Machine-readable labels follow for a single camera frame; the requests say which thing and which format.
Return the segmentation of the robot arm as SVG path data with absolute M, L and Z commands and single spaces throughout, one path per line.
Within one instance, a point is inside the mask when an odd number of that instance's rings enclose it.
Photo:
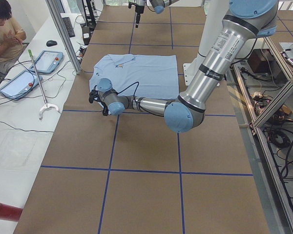
M 150 0 L 150 4 L 154 9 L 154 12 L 157 14 L 160 14 L 163 12 L 164 8 L 174 4 L 178 0 Z M 146 0 L 129 0 L 128 1 L 128 7 L 129 9 L 132 6 L 135 6 L 135 12 L 136 12 L 136 20 L 135 20 L 135 27 L 139 27 L 140 19 L 141 19 L 141 14 L 144 13 L 144 8 L 147 6 L 147 1 Z
M 106 55 L 94 67 L 89 88 L 105 115 L 126 109 L 163 117 L 174 132 L 200 125 L 206 101 L 223 80 L 245 42 L 276 31 L 276 0 L 214 0 L 209 7 L 192 79 L 182 92 L 169 94 L 174 56 Z

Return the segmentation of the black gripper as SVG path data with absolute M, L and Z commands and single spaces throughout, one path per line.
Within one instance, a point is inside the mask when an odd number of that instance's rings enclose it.
M 103 116 L 108 116 L 108 107 L 107 107 L 107 105 L 102 100 L 100 100 L 99 103 L 103 106 L 103 110 L 102 110 Z
M 135 27 L 139 27 L 141 14 L 144 12 L 145 8 L 145 0 L 135 0 L 135 12 L 136 12 L 136 21 L 135 21 Z

